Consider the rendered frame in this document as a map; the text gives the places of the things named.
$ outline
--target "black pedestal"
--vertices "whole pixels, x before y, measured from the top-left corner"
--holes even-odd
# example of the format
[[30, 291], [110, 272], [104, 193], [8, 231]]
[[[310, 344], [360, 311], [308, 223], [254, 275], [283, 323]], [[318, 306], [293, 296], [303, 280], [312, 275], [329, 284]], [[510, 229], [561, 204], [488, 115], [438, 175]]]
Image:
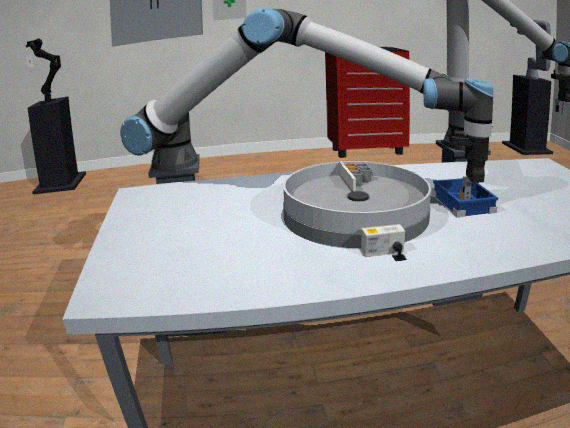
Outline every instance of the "black pedestal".
[[33, 193], [75, 189], [85, 173], [77, 172], [69, 98], [40, 101], [28, 116], [40, 181]]
[[546, 148], [550, 80], [513, 76], [511, 140], [503, 144], [523, 155], [552, 154]]

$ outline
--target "black disc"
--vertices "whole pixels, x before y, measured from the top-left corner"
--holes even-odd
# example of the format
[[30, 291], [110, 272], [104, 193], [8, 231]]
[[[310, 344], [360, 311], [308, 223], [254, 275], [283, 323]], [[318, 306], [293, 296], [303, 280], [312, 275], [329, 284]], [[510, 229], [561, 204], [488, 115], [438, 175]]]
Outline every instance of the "black disc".
[[361, 202], [361, 201], [366, 201], [370, 198], [370, 195], [366, 192], [363, 192], [361, 190], [356, 190], [354, 192], [350, 192], [347, 195], [348, 199], [350, 199], [351, 201], [357, 201], [357, 202]]

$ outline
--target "object in blue bin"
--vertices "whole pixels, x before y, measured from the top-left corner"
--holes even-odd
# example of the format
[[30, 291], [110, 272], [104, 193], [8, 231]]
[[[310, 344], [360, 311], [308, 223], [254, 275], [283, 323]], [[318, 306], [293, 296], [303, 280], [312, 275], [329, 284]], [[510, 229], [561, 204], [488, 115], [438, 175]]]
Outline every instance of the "object in blue bin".
[[481, 183], [473, 183], [471, 198], [459, 199], [463, 187], [461, 178], [454, 180], [433, 180], [436, 198], [456, 217], [497, 212], [497, 198], [485, 189]]

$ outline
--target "white control box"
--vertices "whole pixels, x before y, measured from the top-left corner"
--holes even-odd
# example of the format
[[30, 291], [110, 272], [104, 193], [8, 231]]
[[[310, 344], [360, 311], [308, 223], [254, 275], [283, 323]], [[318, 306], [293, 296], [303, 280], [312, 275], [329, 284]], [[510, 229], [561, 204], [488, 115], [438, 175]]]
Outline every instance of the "white control box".
[[360, 249], [366, 257], [379, 256], [382, 254], [395, 254], [392, 248], [395, 242], [402, 244], [402, 251], [406, 231], [400, 224], [390, 226], [374, 226], [362, 229], [362, 241]]

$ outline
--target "wooden floor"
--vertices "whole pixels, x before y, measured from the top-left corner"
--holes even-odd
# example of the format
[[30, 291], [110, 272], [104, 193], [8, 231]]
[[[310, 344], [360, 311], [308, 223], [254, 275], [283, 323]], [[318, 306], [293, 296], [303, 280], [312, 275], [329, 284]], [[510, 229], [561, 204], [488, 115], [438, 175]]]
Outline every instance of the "wooden floor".
[[[570, 152], [549, 148], [570, 168]], [[346, 160], [441, 159], [430, 144], [404, 152]], [[198, 178], [337, 160], [329, 149], [204, 158]], [[125, 426], [94, 336], [68, 336], [62, 317], [117, 189], [153, 185], [147, 172], [89, 171], [75, 191], [42, 195], [37, 180], [0, 184], [0, 427]], [[121, 341], [151, 427], [570, 427], [570, 278], [534, 284], [522, 314], [515, 294], [178, 340], [167, 368], [151, 338]]]

